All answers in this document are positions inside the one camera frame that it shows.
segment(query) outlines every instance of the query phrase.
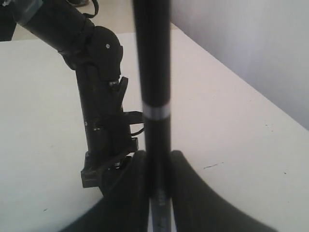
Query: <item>white wall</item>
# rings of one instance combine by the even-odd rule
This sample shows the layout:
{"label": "white wall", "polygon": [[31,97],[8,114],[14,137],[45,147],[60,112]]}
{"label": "white wall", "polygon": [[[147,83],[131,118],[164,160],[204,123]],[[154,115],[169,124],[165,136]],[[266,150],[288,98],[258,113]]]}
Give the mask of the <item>white wall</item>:
{"label": "white wall", "polygon": [[308,0],[172,0],[172,21],[309,129]]}

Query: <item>white tabletop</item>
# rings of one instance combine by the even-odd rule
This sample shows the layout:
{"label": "white tabletop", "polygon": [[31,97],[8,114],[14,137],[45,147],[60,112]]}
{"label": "white tabletop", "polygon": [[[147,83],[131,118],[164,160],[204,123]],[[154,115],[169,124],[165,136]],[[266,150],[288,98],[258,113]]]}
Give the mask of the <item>white tabletop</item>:
{"label": "white tabletop", "polygon": [[[135,36],[118,37],[130,78],[124,108],[141,110]],[[0,43],[0,73],[0,231],[58,231],[101,198],[81,184],[87,148],[75,73],[39,40]],[[309,132],[180,30],[172,148],[242,211],[282,232],[309,231]]]}

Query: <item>black wire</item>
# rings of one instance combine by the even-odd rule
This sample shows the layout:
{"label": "black wire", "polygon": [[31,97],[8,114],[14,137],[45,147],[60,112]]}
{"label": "black wire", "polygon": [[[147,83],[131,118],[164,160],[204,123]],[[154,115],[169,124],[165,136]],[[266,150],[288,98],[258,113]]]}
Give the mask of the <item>black wire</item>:
{"label": "black wire", "polygon": [[144,132],[144,127],[142,129],[140,129],[138,132],[131,133],[131,136],[137,136],[139,134],[142,134],[143,132]]}

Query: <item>metal rod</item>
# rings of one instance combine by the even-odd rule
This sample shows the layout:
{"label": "metal rod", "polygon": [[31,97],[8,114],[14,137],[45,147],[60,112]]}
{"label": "metal rod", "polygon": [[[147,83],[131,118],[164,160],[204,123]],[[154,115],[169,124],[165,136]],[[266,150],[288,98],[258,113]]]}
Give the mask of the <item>metal rod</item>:
{"label": "metal rod", "polygon": [[171,231],[170,0],[133,0],[154,232]]}

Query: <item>silver band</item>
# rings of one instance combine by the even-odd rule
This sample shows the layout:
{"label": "silver band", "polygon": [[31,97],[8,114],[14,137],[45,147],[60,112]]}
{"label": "silver band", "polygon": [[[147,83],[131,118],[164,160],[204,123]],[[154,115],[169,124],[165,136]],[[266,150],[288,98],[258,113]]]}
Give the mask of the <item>silver band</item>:
{"label": "silver band", "polygon": [[143,102],[143,114],[146,118],[159,121],[170,116],[170,103],[161,107],[151,107]]}

